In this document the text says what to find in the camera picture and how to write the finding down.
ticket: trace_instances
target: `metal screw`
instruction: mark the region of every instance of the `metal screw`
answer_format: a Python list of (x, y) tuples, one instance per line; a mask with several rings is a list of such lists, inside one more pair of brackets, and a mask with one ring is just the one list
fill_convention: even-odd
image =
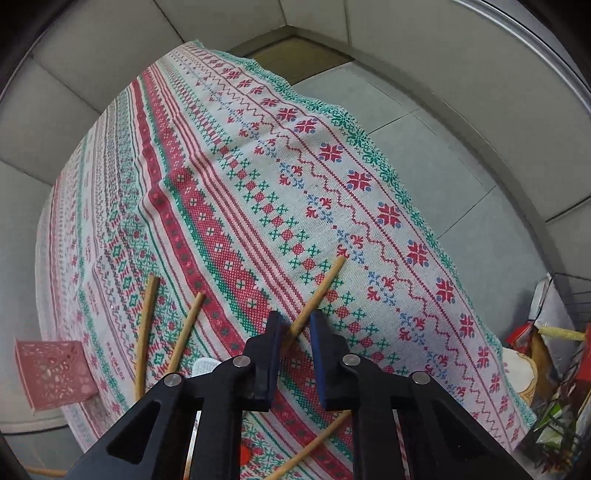
[(251, 364), (251, 358), (246, 355), (238, 355), (237, 357), (234, 357), (232, 363), (235, 367), (248, 367), (248, 365)]
[(343, 363), (350, 367), (354, 367), (355, 365), (359, 365), (361, 363), (361, 359), (354, 353), (347, 353), (347, 355), (343, 357)]
[(417, 385), (427, 385), (431, 381), (431, 377), (425, 372), (415, 372), (412, 378)]
[(181, 380), (182, 377), (179, 374), (170, 374), (164, 379), (164, 385), (167, 387), (176, 387), (179, 383), (181, 383)]

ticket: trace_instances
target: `yellow stick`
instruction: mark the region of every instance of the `yellow stick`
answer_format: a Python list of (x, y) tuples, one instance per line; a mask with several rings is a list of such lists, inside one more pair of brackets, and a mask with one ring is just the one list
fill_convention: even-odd
[(299, 452), (297, 455), (286, 461), (271, 475), (265, 477), (264, 480), (279, 480), (283, 475), (285, 475), (293, 467), (300, 463), (304, 458), (311, 454), (311, 452), (316, 447), (322, 445), (322, 443), (324, 443), (324, 441), (328, 437), (330, 437), (335, 432), (335, 430), (338, 429), (343, 424), (343, 422), (349, 418), (350, 415), (350, 410), (345, 410), (344, 412), (342, 412), (338, 417), (336, 417), (335, 420), (333, 420), (333, 422), (330, 425), (328, 425), (324, 430), (322, 430), (322, 432), (320, 432), (314, 440), (312, 440), (308, 445), (306, 445), (301, 452)]
[(564, 340), (575, 340), (582, 342), (585, 340), (585, 334), (575, 330), (558, 327), (539, 327), (538, 333), (552, 338), (563, 338)]
[(171, 374), (178, 370), (178, 363), (183, 356), (185, 345), (187, 345), (187, 339), (189, 338), (189, 335), (191, 335), (191, 329), (193, 328), (197, 315), (199, 315), (203, 300), (205, 300), (205, 294), (201, 292), (199, 292), (193, 300), (193, 305), (191, 305), (191, 310), (189, 310), (187, 318), (185, 318), (183, 330), (178, 336), (177, 344), (174, 346), (173, 355), (168, 363), (168, 368), (166, 369), (167, 374)]
[(144, 396), (146, 382), (146, 356), (148, 354), (148, 337), (154, 315), (156, 303), (156, 292), (160, 279), (150, 274), (144, 293), (144, 304), (142, 305), (142, 316), (139, 321), (138, 343), (135, 346), (135, 401)]
[(283, 337), (283, 342), (281, 344), (281, 356), (284, 356), (287, 353), (287, 351), (291, 347), (291, 344), (304, 329), (308, 321), (308, 317), (310, 316), (310, 313), (312, 313), (313, 310), (316, 310), (318, 308), (318, 305), (320, 305), (322, 298), (330, 288), (330, 284), (339, 274), (339, 271), (343, 267), (345, 260), (345, 257), (336, 258), (335, 263), (324, 277), (322, 283), (318, 286), (318, 289), (314, 292), (314, 295), (312, 295), (312, 298), (308, 300), (308, 303), (306, 303), (306, 305), (304, 306), (300, 314), (297, 316), (294, 323), (291, 324), (289, 331)]
[(50, 470), (48, 468), (37, 468), (35, 466), (25, 466), (25, 470), (35, 475), (52, 476), (54, 478), (64, 477), (67, 473), (65, 470)]

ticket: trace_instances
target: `floor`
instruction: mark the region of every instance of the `floor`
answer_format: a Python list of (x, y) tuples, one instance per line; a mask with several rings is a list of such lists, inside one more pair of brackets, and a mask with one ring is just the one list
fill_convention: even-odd
[(249, 57), (283, 77), (290, 85), (351, 61), (341, 52), (299, 37), (281, 40)]
[[(7, 436), (6, 441), (14, 455), (26, 466), (68, 470), (82, 455), (82, 450), (67, 427), (49, 432)], [(31, 477), (33, 480), (46, 478), (42, 475)]]
[(527, 319), (544, 263), (502, 189), (456, 137), (420, 102), (359, 63), (294, 89), (357, 118), (456, 264), (480, 318), (501, 340)]

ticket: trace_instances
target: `embroidered tablecloth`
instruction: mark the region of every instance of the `embroidered tablecloth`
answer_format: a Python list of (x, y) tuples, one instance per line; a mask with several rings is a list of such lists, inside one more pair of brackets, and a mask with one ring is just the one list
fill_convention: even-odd
[[(37, 240), (44, 339), (79, 339), (99, 395), (64, 408), (84, 450), (133, 403), (149, 273), (161, 277), (147, 383), (165, 373), (185, 314), (207, 295), (181, 362), (226, 360), (287, 319), (336, 255), (322, 308), (351, 349), (386, 372), (429, 372), (507, 449), (534, 417), (508, 385), (501, 345), (388, 160), (344, 109), (296, 94), (257, 62), (187, 43), (134, 80), (83, 138), (53, 188)], [(314, 388), (310, 340), (282, 363), (267, 414), (247, 414), (259, 479), (333, 414)], [(343, 429), (291, 476), (350, 478)]]

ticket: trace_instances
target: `chopstick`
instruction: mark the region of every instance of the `chopstick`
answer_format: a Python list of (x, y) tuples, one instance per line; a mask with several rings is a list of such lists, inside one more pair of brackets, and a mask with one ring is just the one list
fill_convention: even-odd
[(304, 458), (311, 454), (311, 452), (316, 447), (322, 445), (322, 443), (324, 443), (324, 441), (328, 437), (330, 437), (335, 432), (335, 430), (338, 429), (343, 424), (343, 422), (349, 418), (350, 415), (350, 410), (345, 410), (341, 412), (339, 416), (336, 417), (336, 419), (334, 419), (332, 423), (328, 425), (324, 430), (322, 430), (322, 432), (320, 432), (314, 440), (312, 440), (308, 445), (306, 445), (301, 452), (298, 452), (295, 456), (286, 461), (272, 474), (266, 476), (264, 480), (279, 480), (283, 475), (285, 475), (293, 467), (300, 463)]
[(329, 290), (331, 283), (339, 274), (340, 269), (343, 268), (345, 260), (346, 257), (337, 257), (335, 259), (335, 263), (332, 267), (330, 267), (330, 270), (324, 277), (322, 283), (314, 292), (314, 295), (312, 295), (312, 298), (308, 300), (300, 314), (295, 319), (294, 323), (291, 324), (290, 329), (283, 337), (283, 342), (281, 344), (281, 356), (284, 356), (287, 353), (287, 351), (291, 347), (291, 344), (302, 332), (302, 330), (306, 326), (306, 323), (308, 322), (308, 317), (310, 316), (310, 313), (312, 313), (313, 310), (316, 310), (318, 308), (318, 305), (320, 305), (320, 302), (322, 301), (322, 298), (324, 297), (326, 292)]
[(178, 336), (177, 344), (174, 346), (173, 355), (170, 358), (170, 362), (168, 363), (166, 374), (170, 374), (178, 370), (178, 363), (183, 356), (184, 348), (185, 345), (187, 345), (187, 339), (189, 338), (189, 335), (191, 335), (191, 329), (193, 328), (195, 319), (197, 318), (197, 315), (199, 315), (199, 311), (201, 311), (203, 300), (205, 300), (205, 294), (199, 292), (193, 300), (193, 305), (191, 305), (191, 309), (187, 314), (187, 318), (185, 318), (183, 330), (181, 330), (181, 334)]
[[(304, 327), (306, 326), (306, 322), (310, 317), (310, 313), (313, 310), (316, 310), (322, 301), (322, 298), (330, 288), (333, 280), (339, 274), (340, 269), (343, 267), (345, 263), (346, 257), (337, 257), (335, 259), (335, 263), (330, 268), (329, 272), (324, 277), (322, 283), (318, 286), (318, 289), (312, 295), (312, 298), (306, 303), (300, 314), (297, 316), (294, 323), (291, 324), (289, 331), (283, 337), (283, 342), (281, 344), (281, 356), (284, 356), (287, 351), (289, 350), (291, 344), (297, 338), (297, 336), (302, 332)], [(330, 437), (342, 424), (343, 422), (348, 419), (351, 415), (350, 410), (346, 410), (341, 412), (341, 414), (336, 417), (333, 422), (328, 425), (322, 432), (320, 432), (314, 440), (312, 440), (308, 445), (306, 445), (301, 452), (298, 452), (295, 456), (290, 458), (286, 461), (283, 465), (281, 465), (277, 470), (275, 470), (272, 474), (265, 477), (264, 480), (279, 480), (283, 475), (289, 472), (293, 467), (295, 467), (298, 463), (300, 463), (304, 458), (306, 458), (311, 452), (320, 446), (324, 441)]]
[(142, 398), (145, 393), (148, 337), (150, 336), (150, 327), (152, 325), (152, 316), (154, 315), (154, 305), (156, 303), (156, 293), (159, 283), (160, 279), (156, 275), (150, 274), (144, 292), (142, 316), (139, 321), (138, 343), (135, 346), (135, 401)]
[(61, 478), (66, 476), (66, 470), (51, 470), (49, 468), (37, 468), (36, 466), (25, 466), (25, 470), (34, 475), (45, 475), (53, 478)]

